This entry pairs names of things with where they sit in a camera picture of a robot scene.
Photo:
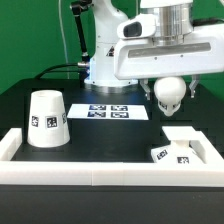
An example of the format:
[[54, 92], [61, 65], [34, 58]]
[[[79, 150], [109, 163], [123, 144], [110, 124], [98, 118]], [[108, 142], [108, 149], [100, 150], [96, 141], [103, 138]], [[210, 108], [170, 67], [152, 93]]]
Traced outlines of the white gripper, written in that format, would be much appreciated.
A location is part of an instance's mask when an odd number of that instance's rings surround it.
[[199, 74], [224, 71], [224, 24], [198, 26], [174, 46], [155, 46], [151, 38], [120, 40], [114, 50], [114, 73], [118, 79], [141, 79], [147, 100], [147, 78], [191, 76], [190, 96], [200, 82]]

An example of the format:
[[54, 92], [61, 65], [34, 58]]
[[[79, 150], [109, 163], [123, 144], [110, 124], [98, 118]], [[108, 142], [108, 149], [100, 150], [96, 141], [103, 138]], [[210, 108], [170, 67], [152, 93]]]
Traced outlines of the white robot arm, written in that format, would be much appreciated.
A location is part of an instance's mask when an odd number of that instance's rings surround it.
[[111, 0], [92, 0], [96, 50], [90, 59], [88, 89], [121, 93], [150, 78], [179, 80], [190, 75], [194, 89], [202, 74], [224, 72], [224, 23], [196, 20], [193, 0], [141, 0], [128, 18]]

